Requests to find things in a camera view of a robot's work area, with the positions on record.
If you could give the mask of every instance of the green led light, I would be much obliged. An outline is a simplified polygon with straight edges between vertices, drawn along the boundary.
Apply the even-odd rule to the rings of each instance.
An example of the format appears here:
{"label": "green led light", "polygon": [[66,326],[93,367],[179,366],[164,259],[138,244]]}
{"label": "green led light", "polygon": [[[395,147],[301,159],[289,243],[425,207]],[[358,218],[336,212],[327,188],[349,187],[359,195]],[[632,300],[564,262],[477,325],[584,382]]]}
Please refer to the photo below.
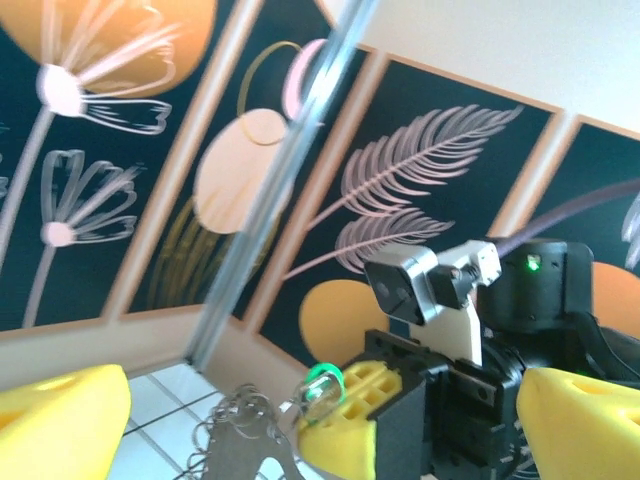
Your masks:
{"label": "green led light", "polygon": [[540,257],[538,255],[527,255],[527,268],[532,272],[540,270]]}

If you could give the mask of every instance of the cable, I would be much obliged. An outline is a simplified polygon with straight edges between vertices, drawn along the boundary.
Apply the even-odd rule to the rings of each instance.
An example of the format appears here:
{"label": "cable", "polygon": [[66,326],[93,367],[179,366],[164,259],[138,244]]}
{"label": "cable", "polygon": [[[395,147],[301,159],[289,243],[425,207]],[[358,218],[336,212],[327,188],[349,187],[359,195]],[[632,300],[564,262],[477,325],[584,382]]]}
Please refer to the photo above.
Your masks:
{"label": "cable", "polygon": [[557,225],[567,218],[612,200],[626,197],[627,195],[637,195],[638,192],[640,192],[640,178],[635,178],[626,182],[609,185],[608,187],[600,188],[586,195],[569,200],[541,217],[536,218],[533,222],[509,238],[497,242],[496,249],[498,250],[498,256],[502,258],[508,255],[540,232]]}

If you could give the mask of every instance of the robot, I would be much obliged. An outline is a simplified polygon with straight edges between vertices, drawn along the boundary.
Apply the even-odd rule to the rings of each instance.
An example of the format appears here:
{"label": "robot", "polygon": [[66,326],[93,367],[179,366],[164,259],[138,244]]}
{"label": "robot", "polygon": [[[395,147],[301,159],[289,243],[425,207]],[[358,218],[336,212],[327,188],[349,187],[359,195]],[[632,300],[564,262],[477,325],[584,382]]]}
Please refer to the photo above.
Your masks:
{"label": "robot", "polygon": [[637,478],[640,341],[593,316],[592,252],[500,246],[391,244],[369,260],[410,339],[366,333],[345,401],[299,422],[307,462],[347,480]]}

